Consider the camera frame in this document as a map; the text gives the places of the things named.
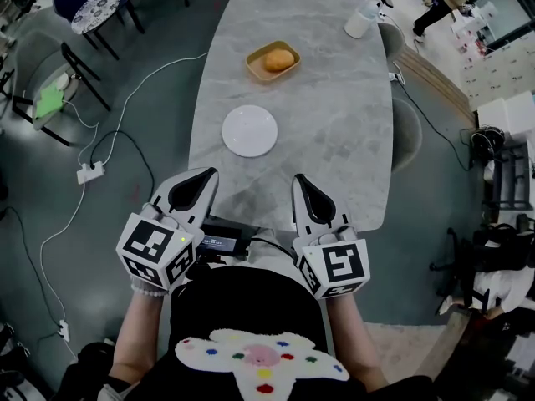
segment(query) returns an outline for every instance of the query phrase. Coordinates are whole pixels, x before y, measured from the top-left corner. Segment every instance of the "small display screen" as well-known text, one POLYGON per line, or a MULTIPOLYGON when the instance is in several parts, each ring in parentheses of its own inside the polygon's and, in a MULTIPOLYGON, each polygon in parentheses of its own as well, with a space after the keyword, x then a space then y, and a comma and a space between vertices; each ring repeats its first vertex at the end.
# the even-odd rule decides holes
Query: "small display screen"
POLYGON ((236 239, 205 235, 204 239, 202 240, 202 245, 204 245, 208 250, 233 252, 234 246, 236 245, 236 239))

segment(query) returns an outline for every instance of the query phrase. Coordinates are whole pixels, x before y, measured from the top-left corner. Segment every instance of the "black and white marker cube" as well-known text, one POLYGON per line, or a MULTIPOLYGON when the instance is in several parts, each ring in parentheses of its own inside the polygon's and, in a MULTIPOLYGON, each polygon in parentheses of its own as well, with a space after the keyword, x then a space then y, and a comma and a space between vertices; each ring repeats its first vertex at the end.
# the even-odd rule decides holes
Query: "black and white marker cube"
POLYGON ((194 236, 130 214, 117 254, 130 275, 170 290, 195 261, 194 236))
POLYGON ((364 239, 304 246, 296 266, 317 299, 355 292, 369 280, 364 239))

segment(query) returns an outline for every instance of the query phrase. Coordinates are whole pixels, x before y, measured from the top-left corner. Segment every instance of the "gray marble tabletop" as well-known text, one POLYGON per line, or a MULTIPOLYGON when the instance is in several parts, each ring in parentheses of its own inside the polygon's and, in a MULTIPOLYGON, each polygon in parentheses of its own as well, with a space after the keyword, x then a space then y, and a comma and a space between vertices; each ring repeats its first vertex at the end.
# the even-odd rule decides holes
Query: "gray marble tabletop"
POLYGON ((230 0, 211 43, 191 132, 189 167, 219 170, 211 213, 292 230, 290 185, 304 173, 345 196, 359 231, 385 217, 392 160, 392 100, 379 29, 359 40, 344 25, 364 0, 230 0), (283 40, 301 64, 273 84, 247 72, 248 54, 283 40), (278 124, 266 155, 243 158, 223 143, 228 112, 255 104, 278 124))

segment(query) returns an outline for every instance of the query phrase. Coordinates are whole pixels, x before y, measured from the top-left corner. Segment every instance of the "bread roll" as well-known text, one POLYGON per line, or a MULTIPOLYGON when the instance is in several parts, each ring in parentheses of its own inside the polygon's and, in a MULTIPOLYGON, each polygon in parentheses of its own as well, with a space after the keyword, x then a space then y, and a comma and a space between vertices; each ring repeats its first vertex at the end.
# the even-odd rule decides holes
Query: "bread roll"
POLYGON ((292 53, 286 49, 274 49, 266 53, 264 68, 267 71, 283 71, 295 64, 295 58, 292 53))

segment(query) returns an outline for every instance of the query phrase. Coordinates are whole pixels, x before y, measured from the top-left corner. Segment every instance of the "wooden tray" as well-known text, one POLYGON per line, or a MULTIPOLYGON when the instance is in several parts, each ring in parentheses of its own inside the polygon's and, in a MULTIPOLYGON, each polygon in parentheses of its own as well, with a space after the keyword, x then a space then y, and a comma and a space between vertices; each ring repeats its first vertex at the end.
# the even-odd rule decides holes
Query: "wooden tray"
POLYGON ((249 71, 251 71, 252 75, 264 83, 272 82, 273 80, 277 79, 288 71, 295 69, 300 62, 301 57, 299 56, 299 54, 295 52, 289 44, 283 42, 282 40, 267 44, 259 50, 256 50, 255 52, 251 53, 245 60, 245 64, 247 65, 249 71), (271 71, 267 71, 264 68, 264 56, 266 55, 266 53, 271 52, 272 50, 277 48, 288 50, 295 58, 295 64, 283 71, 273 73, 271 71))

